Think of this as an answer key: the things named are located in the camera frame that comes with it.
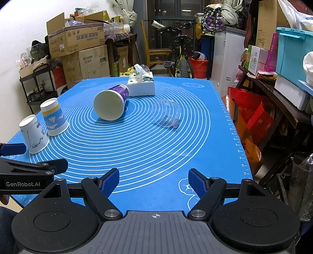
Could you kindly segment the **person's left hand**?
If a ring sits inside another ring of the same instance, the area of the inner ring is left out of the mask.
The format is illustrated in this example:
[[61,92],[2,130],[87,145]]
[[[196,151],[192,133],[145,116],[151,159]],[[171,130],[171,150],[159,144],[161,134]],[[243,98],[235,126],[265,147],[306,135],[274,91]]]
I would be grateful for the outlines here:
[[7,205],[10,201],[10,197],[8,195],[1,195],[0,196],[0,202],[3,204],[3,205]]

